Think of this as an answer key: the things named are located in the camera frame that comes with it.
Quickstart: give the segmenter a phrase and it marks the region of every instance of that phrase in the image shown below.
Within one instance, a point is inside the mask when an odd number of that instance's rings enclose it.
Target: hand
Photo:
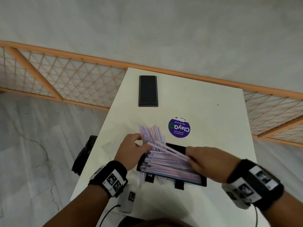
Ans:
[[[226,183],[240,158],[214,147],[186,148],[189,164],[199,174],[218,183]]]
[[[151,148],[147,143],[142,146],[136,144],[136,140],[141,140],[141,135],[139,133],[128,134],[122,141],[114,158],[115,161],[122,163],[127,171],[134,168],[142,154]]]

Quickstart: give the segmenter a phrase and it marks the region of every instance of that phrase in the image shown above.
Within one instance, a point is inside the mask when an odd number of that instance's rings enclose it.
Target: left hand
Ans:
[[[139,133],[128,134],[122,141],[114,158],[115,161],[122,163],[127,171],[134,168],[142,154],[151,148],[147,143],[142,146],[136,144],[136,140],[141,140],[141,135]]]

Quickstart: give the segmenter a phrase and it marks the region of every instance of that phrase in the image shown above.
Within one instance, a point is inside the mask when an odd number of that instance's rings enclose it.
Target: black trash bag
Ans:
[[[85,144],[85,147],[81,150],[81,152],[78,154],[73,167],[71,168],[71,170],[73,172],[75,172],[77,175],[81,175],[83,168],[86,164],[86,161],[89,158],[89,155],[93,149],[93,146],[96,142],[98,136],[95,135],[91,135],[89,137],[89,140],[87,141],[87,143]]]

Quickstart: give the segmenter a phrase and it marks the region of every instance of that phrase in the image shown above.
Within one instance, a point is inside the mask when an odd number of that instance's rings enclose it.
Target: black tray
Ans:
[[[171,143],[166,143],[166,145],[169,146],[170,148],[173,148],[173,149],[175,149],[176,151],[178,151],[178,152],[180,152],[180,153],[182,153],[182,154],[185,155],[186,147],[184,147],[184,146],[179,146],[179,145],[175,145],[175,144],[171,144]],[[137,171],[140,171],[140,172],[141,172],[140,167],[141,167],[142,163],[144,162],[145,158],[146,158],[146,154],[144,153],[144,154],[141,156],[141,158],[140,158],[140,160],[139,160],[139,162],[138,162]],[[200,176],[201,176],[201,183],[192,183],[192,182],[183,181],[183,180],[175,179],[175,178],[173,178],[173,177],[166,177],[166,176],[162,176],[162,175],[158,175],[158,174],[152,174],[152,175],[157,175],[157,176],[160,176],[160,177],[163,177],[163,178],[173,179],[173,180],[178,181],[178,182],[181,181],[181,182],[184,182],[184,183],[194,184],[194,185],[198,185],[198,186],[204,186],[204,187],[207,186],[206,177],[204,177],[203,175],[200,175]]]

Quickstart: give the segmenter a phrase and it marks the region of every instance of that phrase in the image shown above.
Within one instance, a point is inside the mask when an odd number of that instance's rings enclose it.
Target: white table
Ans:
[[[138,107],[140,75],[157,76],[159,107]],[[187,137],[176,138],[169,132],[168,123],[175,117],[189,122],[191,131]],[[256,162],[241,89],[129,68],[71,200],[85,189],[90,176],[101,165],[112,160],[123,137],[139,132],[138,124],[148,127],[156,124],[168,143],[217,147]],[[117,147],[106,153],[102,146],[111,141]],[[136,170],[129,171],[127,178],[130,184],[138,184]],[[106,210],[116,202],[115,198],[110,199]],[[184,191],[175,189],[170,180],[164,186],[156,178],[154,183],[145,182],[136,194],[130,216],[175,217],[192,226],[214,227],[254,226],[256,220],[254,208],[237,208],[221,185],[210,179],[207,187],[185,184]],[[268,226],[260,213],[258,226]]]

